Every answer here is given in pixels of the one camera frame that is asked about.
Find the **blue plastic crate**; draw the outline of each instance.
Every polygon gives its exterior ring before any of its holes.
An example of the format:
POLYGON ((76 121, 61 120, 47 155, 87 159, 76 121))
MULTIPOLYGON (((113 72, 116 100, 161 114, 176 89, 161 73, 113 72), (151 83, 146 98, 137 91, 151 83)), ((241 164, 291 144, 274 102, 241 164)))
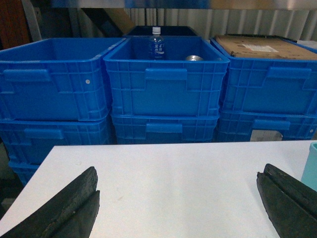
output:
POLYGON ((11 161, 37 165, 55 145, 115 143, 109 115, 93 122, 0 121, 0 137, 11 161))
MULTIPOLYGON (((124 37, 152 36, 153 26, 136 26, 124 37)), ((197 36, 197 33, 188 26, 160 26, 161 36, 197 36)))
POLYGON ((102 60, 121 38, 58 38, 0 51, 0 119, 97 121, 111 108, 102 60))
POLYGON ((211 142, 219 118, 111 116, 118 144, 211 142))
POLYGON ((28 181, 30 181, 33 174, 39 168, 39 165, 20 164, 12 161, 9 162, 9 166, 19 176, 24 186, 28 183, 28 181))
POLYGON ((220 97, 222 110, 317 115, 317 61, 235 58, 214 39, 211 44, 230 59, 220 97))
POLYGON ((260 113, 221 112, 216 142, 250 141, 253 130, 276 130, 283 140, 310 140, 317 128, 317 117, 260 113))
POLYGON ((106 61, 115 115, 217 116, 229 60, 200 37, 166 37, 166 60, 150 60, 148 38, 130 38, 106 61), (199 55, 205 61, 186 61, 199 55))

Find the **plastic water bottle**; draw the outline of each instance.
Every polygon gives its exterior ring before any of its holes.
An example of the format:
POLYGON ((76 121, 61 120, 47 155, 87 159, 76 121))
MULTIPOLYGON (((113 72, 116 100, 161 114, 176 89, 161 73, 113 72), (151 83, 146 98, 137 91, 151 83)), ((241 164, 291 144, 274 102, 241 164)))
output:
POLYGON ((160 36, 160 27, 153 27, 149 40, 149 57, 151 60, 164 60, 164 38, 160 36))

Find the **bottle cap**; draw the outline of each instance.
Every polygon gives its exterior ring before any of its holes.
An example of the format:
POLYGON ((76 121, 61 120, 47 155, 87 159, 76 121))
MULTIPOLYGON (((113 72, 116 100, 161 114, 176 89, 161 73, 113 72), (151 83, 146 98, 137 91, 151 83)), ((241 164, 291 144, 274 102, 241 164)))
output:
POLYGON ((154 26, 152 28, 152 34, 159 35, 160 34, 160 27, 154 26))

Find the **white table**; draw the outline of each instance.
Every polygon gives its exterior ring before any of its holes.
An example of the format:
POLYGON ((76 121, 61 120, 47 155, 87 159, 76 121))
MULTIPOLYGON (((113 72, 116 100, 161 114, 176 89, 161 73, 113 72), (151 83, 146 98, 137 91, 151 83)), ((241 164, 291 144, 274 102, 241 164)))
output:
POLYGON ((279 238, 257 172, 271 163, 300 179, 310 143, 57 146, 0 221, 0 235, 95 166, 101 203, 91 238, 279 238))

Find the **crate handle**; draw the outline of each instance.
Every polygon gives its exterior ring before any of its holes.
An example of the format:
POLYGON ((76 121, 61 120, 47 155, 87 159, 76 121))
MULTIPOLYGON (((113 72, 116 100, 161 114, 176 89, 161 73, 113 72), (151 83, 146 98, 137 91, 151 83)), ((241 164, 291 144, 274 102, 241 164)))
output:
POLYGON ((291 122, 284 120, 260 120, 255 119, 253 129, 259 130, 289 130, 291 122))
POLYGON ((266 76, 269 78, 309 79, 311 68, 269 67, 266 76))
POLYGON ((63 140, 63 132, 59 129, 24 129, 26 138, 63 140))
POLYGON ((146 80, 187 80, 187 69, 185 68, 147 68, 145 70, 146 80))
POLYGON ((182 133, 183 125, 178 123, 147 123, 146 132, 154 133, 182 133))
POLYGON ((9 82, 49 82, 50 73, 47 69, 5 69, 3 75, 9 82))

